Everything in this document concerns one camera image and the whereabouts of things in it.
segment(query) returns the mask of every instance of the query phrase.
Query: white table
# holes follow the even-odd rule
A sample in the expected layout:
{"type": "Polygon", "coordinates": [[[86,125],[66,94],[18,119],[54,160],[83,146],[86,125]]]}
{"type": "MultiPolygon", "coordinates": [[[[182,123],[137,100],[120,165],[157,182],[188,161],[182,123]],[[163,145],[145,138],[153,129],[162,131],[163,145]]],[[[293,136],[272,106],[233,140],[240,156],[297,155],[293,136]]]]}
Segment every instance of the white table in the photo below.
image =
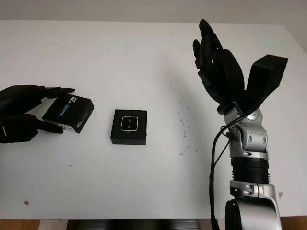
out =
{"type": "MultiPolygon", "coordinates": [[[[213,29],[246,83],[262,56],[289,58],[261,110],[280,213],[307,215],[306,53],[282,26],[213,29]]],[[[224,119],[194,65],[200,37],[197,24],[1,21],[2,89],[72,87],[95,109],[80,134],[39,131],[31,142],[0,145],[0,218],[209,218],[211,146],[224,119]],[[146,146],[112,145],[115,109],[148,111],[146,146]]],[[[31,113],[41,117],[51,103],[31,113]]],[[[218,217],[231,199],[230,179],[227,152],[215,176],[218,217]]]]}

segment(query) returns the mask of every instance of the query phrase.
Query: silver robotic arm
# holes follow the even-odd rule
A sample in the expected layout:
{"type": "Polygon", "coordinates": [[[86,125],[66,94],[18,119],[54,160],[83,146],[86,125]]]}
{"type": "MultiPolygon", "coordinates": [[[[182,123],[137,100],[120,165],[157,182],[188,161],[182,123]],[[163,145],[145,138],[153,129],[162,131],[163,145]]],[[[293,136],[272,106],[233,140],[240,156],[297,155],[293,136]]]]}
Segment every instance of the silver robotic arm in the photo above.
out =
{"type": "MultiPolygon", "coordinates": [[[[226,124],[242,115],[234,106],[224,116],[226,124]]],[[[260,109],[232,125],[230,157],[233,180],[226,203],[226,229],[281,230],[275,187],[268,174],[268,136],[260,109]]]]}
{"type": "Polygon", "coordinates": [[[214,214],[214,168],[223,153],[215,160],[215,146],[229,129],[226,136],[230,139],[233,167],[230,193],[234,199],[226,203],[226,230],[280,230],[275,188],[268,173],[268,136],[261,124],[259,107],[279,86],[288,59],[265,55],[254,62],[245,89],[241,67],[233,54],[222,47],[204,19],[199,27],[201,42],[193,42],[198,75],[207,93],[219,104],[217,111],[226,122],[212,146],[209,178],[212,229],[220,230],[214,214]]]}

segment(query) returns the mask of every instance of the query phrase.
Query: black base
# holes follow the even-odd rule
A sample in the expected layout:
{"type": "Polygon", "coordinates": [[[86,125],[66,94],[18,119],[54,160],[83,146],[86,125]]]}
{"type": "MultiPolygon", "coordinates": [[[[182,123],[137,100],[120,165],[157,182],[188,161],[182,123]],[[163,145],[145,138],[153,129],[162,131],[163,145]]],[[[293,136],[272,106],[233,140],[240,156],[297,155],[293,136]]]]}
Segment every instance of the black base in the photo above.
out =
{"type": "Polygon", "coordinates": [[[115,110],[111,141],[119,145],[146,145],[147,111],[115,110]]]}

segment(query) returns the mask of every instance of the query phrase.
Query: black camera box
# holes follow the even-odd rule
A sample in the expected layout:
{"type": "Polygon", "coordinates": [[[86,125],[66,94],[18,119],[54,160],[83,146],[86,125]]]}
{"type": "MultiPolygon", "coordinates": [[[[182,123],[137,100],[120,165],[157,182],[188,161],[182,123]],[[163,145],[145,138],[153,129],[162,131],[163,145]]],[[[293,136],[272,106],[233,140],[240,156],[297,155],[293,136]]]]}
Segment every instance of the black camera box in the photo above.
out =
{"type": "Polygon", "coordinates": [[[147,111],[115,110],[111,141],[120,145],[146,145],[147,111]]]}
{"type": "Polygon", "coordinates": [[[90,99],[66,94],[54,101],[43,119],[67,131],[80,133],[93,110],[90,99]]]}

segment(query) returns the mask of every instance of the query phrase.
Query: black cable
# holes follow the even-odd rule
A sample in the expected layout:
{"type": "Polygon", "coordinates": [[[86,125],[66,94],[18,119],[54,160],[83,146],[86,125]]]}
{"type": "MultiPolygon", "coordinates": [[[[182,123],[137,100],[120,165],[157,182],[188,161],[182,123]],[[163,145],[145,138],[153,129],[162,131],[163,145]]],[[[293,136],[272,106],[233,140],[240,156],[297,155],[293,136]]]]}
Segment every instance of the black cable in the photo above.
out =
{"type": "Polygon", "coordinates": [[[225,145],[223,151],[221,152],[220,156],[216,159],[215,163],[214,163],[214,167],[216,166],[217,162],[219,161],[219,159],[221,158],[222,154],[225,152],[227,146],[229,145],[230,140],[228,140],[227,144],[225,145]]]}
{"type": "Polygon", "coordinates": [[[213,230],[220,230],[219,225],[217,223],[215,214],[214,214],[214,168],[215,168],[215,147],[218,138],[221,136],[221,134],[234,125],[235,123],[239,122],[240,120],[246,118],[248,116],[244,115],[241,117],[238,117],[237,119],[233,120],[232,122],[228,123],[226,126],[222,126],[221,130],[217,133],[217,135],[214,138],[213,144],[212,144],[212,154],[211,154],[211,169],[210,169],[210,177],[209,177],[209,200],[210,200],[210,208],[211,208],[211,226],[213,230]]]}

